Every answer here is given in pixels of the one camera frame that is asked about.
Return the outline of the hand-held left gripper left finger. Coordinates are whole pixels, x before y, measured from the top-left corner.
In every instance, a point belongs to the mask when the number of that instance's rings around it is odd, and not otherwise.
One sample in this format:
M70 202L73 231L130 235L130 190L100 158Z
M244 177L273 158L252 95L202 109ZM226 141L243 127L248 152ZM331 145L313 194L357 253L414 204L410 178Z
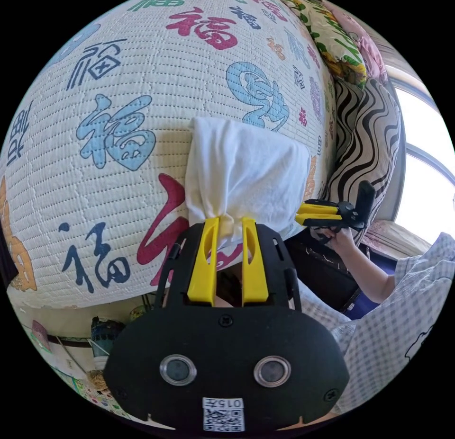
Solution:
M205 220L187 291L194 303L215 304L219 218Z

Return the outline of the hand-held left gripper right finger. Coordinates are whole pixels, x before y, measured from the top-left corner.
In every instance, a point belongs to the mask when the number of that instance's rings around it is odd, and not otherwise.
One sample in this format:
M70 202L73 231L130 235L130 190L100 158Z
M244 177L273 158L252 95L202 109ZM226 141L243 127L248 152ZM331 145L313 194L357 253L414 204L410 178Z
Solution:
M265 303L269 297L256 223L242 219L242 305Z

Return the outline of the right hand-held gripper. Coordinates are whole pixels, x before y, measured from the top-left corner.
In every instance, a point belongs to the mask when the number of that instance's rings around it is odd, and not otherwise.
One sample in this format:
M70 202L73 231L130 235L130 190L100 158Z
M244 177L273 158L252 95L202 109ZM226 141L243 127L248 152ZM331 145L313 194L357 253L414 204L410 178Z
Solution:
M334 203L310 199L300 206L300 214L295 216L295 221L306 227L351 228L357 232L366 227L366 218L346 201Z

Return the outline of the person's right hand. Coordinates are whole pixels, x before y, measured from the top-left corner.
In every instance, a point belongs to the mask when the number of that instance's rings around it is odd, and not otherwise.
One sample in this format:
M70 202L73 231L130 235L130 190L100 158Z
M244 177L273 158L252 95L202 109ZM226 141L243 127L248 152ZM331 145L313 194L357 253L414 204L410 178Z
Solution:
M338 256L342 257L351 253L355 248L355 242L349 228L316 228L315 233L320 241L325 241Z

